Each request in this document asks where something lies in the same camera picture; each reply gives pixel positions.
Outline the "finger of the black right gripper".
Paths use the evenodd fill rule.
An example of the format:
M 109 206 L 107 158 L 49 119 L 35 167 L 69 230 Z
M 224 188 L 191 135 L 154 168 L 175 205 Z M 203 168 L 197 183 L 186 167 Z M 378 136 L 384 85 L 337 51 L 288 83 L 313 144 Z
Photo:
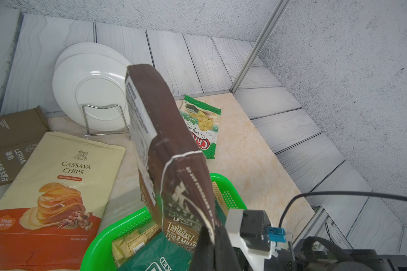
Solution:
M 189 270 L 215 271 L 214 249 L 207 227 L 202 227 Z
M 224 226 L 215 228 L 215 270 L 240 271 L 241 267 Z

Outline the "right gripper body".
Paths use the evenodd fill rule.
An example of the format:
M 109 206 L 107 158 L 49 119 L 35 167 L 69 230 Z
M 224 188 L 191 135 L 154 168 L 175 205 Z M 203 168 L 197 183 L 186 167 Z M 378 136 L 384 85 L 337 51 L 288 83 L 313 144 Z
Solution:
M 407 271 L 407 255 L 378 255 L 375 250 L 342 249 L 321 237 L 307 237 L 296 247 L 265 261 L 266 271 Z

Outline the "green Real chips bag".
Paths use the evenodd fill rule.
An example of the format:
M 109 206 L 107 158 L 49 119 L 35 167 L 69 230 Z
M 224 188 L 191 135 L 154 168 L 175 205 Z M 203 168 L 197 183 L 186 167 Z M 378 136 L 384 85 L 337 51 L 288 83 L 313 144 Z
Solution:
M 118 270 L 189 271 L 195 248 L 190 252 L 177 243 L 184 236 L 181 227 L 169 224 L 168 231 L 160 232 Z

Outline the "tan kraft chips bag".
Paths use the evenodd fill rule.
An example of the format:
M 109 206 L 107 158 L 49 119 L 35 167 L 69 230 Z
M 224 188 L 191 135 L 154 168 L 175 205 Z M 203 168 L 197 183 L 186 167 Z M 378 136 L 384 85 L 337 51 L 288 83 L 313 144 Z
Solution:
M 218 219 L 222 224 L 226 223 L 228 208 L 216 182 L 212 182 L 215 195 L 215 206 Z M 119 269 L 128 260 L 135 256 L 141 248 L 147 245 L 161 232 L 160 227 L 152 220 L 144 226 L 137 228 L 131 233 L 112 241 L 111 249 L 116 267 Z

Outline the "brown chips bag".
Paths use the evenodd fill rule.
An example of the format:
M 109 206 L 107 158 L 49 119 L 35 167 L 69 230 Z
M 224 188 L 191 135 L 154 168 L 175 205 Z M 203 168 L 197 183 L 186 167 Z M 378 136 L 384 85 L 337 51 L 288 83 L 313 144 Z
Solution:
M 130 65 L 125 76 L 131 140 L 142 200 L 166 238 L 194 250 L 202 228 L 211 243 L 218 219 L 206 158 L 160 73 Z

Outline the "green white acefood bag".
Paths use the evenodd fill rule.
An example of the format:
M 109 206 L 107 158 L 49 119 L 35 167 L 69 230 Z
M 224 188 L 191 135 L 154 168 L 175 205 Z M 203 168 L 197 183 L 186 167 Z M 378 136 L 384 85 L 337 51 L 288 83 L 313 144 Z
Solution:
M 221 109 L 185 96 L 179 111 L 203 154 L 215 159 Z

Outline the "cassava chips bag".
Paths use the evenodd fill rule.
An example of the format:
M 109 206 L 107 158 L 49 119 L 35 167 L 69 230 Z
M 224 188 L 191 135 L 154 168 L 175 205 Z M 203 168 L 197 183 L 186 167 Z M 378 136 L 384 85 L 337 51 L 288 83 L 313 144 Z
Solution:
M 125 148 L 47 132 L 0 199 L 0 271 L 78 270 Z

